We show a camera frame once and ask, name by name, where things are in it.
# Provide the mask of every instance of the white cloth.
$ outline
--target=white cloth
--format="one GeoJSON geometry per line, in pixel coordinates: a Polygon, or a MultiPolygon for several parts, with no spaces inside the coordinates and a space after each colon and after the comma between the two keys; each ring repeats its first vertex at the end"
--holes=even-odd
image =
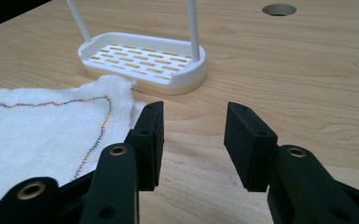
{"type": "Polygon", "coordinates": [[[0,199],[31,177],[62,186],[94,170],[101,151],[124,140],[145,105],[133,100],[131,87],[122,77],[102,76],[69,90],[0,90],[0,199]]]}

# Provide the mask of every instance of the wood grain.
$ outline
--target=wood grain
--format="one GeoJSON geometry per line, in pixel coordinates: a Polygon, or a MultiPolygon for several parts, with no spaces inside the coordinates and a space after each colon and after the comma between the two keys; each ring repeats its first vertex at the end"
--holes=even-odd
{"type": "MultiPolygon", "coordinates": [[[[92,36],[108,32],[189,39],[186,1],[77,0],[92,36]]],[[[269,223],[265,193],[243,189],[223,146],[229,101],[248,105],[279,144],[313,152],[336,179],[359,189],[359,1],[285,3],[265,15],[261,0],[199,0],[208,77],[167,96],[160,186],[141,193],[142,223],[269,223]]],[[[64,1],[0,25],[0,89],[65,89],[91,82],[77,57],[83,43],[64,1]]]]}

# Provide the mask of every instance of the wooden surface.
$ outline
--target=wooden surface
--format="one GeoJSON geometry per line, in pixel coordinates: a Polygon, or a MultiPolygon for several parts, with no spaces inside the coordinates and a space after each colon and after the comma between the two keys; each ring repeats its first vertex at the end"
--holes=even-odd
{"type": "MultiPolygon", "coordinates": [[[[92,36],[108,32],[189,39],[186,1],[77,0],[92,36]]],[[[228,101],[248,105],[279,136],[307,148],[333,177],[359,189],[359,1],[199,0],[208,77],[167,96],[160,186],[141,193],[141,223],[269,223],[265,193],[243,189],[223,146],[228,101]]],[[[0,89],[65,89],[92,82],[68,6],[54,0],[0,25],[0,89]]]]}

